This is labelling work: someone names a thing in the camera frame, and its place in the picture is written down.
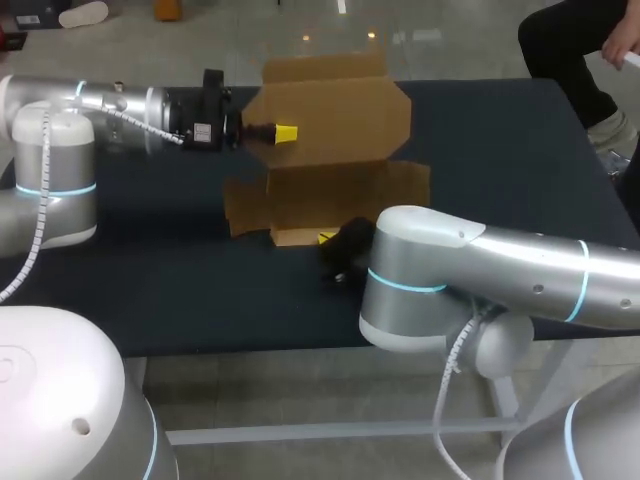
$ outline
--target white shoe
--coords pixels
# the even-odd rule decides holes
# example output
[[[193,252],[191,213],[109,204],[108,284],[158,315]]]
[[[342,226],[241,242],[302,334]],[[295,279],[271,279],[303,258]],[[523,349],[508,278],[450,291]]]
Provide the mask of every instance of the white shoe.
[[[79,7],[62,12],[58,17],[64,28],[95,25],[103,22],[109,16],[109,7],[105,2],[89,2]]]
[[[596,152],[603,153],[630,142],[638,135],[638,130],[627,116],[618,110],[606,120],[591,127],[587,134]]]

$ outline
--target open cardboard box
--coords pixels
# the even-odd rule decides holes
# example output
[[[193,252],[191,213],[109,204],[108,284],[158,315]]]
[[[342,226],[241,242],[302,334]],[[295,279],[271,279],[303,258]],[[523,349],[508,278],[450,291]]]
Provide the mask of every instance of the open cardboard box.
[[[227,180],[232,236],[269,229],[277,246],[312,245],[355,217],[428,205],[429,167],[387,161],[411,134],[411,100],[382,54],[271,60],[262,77],[244,123],[295,125],[298,140],[247,144],[269,171],[254,184]]]

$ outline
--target gray floor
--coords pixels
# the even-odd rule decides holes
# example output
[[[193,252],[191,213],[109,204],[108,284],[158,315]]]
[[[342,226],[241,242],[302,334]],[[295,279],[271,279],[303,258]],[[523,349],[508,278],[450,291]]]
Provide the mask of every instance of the gray floor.
[[[0,74],[197,85],[203,68],[213,67],[224,68],[230,85],[255,85],[269,57],[383,49],[397,79],[522,77],[517,25],[552,2],[346,0],[347,15],[337,14],[335,0],[282,3],[278,9],[276,0],[185,1],[183,22],[159,24],[151,0],[128,0],[122,14],[104,24],[32,33],[23,52],[0,64]],[[597,55],[589,64],[640,124],[640,72],[617,73]],[[1,170],[10,149],[0,147]],[[638,346],[635,339],[603,340],[576,393],[639,364]],[[547,347],[537,344],[523,362],[515,375],[519,392]],[[157,358],[146,391],[168,429],[427,418],[439,368],[433,359],[374,349]],[[447,414],[491,414],[482,383],[457,377]],[[446,443],[474,479],[492,478],[495,437],[457,436]],[[178,456],[186,480],[454,478],[429,438],[188,447]]]

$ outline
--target label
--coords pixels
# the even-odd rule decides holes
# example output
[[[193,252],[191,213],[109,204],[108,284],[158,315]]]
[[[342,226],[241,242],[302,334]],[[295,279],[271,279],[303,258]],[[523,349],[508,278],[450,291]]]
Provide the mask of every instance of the label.
[[[195,129],[193,139],[196,142],[211,143],[211,125],[207,123],[195,123],[193,127]]]
[[[16,17],[19,25],[40,25],[40,18],[37,15],[20,15]]]

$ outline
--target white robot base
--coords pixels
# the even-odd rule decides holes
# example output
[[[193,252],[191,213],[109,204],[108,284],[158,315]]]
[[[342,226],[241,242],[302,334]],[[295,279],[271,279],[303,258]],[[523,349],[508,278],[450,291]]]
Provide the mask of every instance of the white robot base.
[[[0,425],[0,478],[179,478],[169,441],[117,349],[73,313],[0,310]]]

